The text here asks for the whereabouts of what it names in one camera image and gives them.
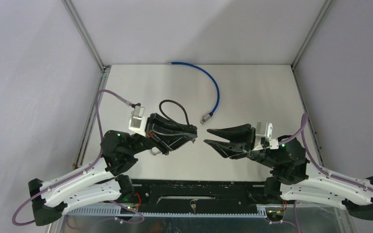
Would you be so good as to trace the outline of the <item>brass padlock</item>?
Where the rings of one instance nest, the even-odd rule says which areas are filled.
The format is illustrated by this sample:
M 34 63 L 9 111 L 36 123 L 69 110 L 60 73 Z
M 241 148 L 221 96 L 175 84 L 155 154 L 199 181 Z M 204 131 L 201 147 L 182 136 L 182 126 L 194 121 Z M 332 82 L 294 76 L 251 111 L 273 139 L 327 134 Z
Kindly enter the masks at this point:
M 151 153 L 152 155 L 154 155 L 154 156 L 157 156 L 157 155 L 162 154 L 162 152 L 161 152 L 159 149 L 157 149 L 157 148 L 152 148 L 152 149 L 150 150 L 150 153 Z

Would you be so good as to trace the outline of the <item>black cable lock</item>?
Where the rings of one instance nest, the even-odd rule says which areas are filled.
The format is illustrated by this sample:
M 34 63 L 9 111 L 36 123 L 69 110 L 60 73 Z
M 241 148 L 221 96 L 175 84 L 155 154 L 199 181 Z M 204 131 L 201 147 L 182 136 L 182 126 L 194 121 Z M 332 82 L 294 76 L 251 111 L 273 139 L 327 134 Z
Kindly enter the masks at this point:
M 181 128 L 191 126 L 188 113 L 179 102 L 169 99 L 162 100 L 158 105 L 158 109 L 162 116 L 175 125 Z

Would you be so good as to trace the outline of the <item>padlock key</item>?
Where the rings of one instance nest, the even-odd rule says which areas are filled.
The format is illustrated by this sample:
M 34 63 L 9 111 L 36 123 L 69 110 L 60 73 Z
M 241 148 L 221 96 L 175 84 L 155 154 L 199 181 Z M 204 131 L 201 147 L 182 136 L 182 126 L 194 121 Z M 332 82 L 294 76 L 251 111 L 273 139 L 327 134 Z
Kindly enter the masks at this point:
M 193 214 L 195 215 L 196 214 L 196 200 L 191 200 L 190 201 L 190 206 L 193 210 Z

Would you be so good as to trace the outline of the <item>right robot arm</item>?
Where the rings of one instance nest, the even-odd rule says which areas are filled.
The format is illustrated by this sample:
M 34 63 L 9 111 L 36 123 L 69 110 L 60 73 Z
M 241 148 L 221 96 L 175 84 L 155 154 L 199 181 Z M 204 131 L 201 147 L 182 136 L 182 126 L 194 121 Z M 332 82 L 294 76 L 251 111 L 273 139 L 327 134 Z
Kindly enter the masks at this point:
M 273 126 L 260 121 L 256 126 L 210 129 L 220 141 L 205 142 L 223 158 L 247 158 L 270 168 L 271 176 L 261 191 L 249 193 L 256 203 L 308 201 L 345 210 L 349 215 L 373 220 L 373 176 L 351 178 L 324 168 L 307 158 L 306 148 L 290 135 L 277 139 Z

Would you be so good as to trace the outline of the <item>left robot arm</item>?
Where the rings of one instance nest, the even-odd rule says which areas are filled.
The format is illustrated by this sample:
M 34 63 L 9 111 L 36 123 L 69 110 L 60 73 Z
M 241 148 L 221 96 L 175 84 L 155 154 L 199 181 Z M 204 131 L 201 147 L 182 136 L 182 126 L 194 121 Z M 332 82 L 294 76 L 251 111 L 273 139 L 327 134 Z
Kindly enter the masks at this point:
M 133 133 L 107 131 L 100 143 L 101 156 L 94 162 L 51 181 L 35 178 L 28 182 L 36 226 L 48 225 L 96 202 L 129 202 L 134 188 L 124 173 L 138 161 L 136 154 L 156 148 L 167 155 L 197 138 L 196 126 L 171 121 L 158 113 L 131 117 L 128 129 Z

